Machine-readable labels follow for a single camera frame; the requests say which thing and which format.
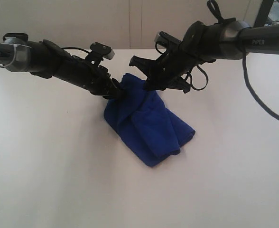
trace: folded towel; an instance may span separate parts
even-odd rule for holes
[[[120,85],[125,96],[108,102],[104,118],[123,142],[153,167],[179,154],[195,130],[169,111],[156,91],[143,90],[144,82],[134,75],[124,75]]]

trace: white tabletop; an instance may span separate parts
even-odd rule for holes
[[[133,55],[158,53],[117,50],[102,64],[145,78]],[[279,113],[279,56],[250,54],[248,68]],[[203,69],[204,91],[159,93],[196,135],[153,169],[104,121],[106,100],[0,69],[0,228],[279,228],[279,121],[251,97],[241,61]]]

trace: blue towel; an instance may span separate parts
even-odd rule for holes
[[[156,91],[143,90],[144,82],[134,75],[124,75],[120,85],[126,94],[108,102],[104,118],[123,142],[153,167],[179,154],[195,130],[169,111]]]

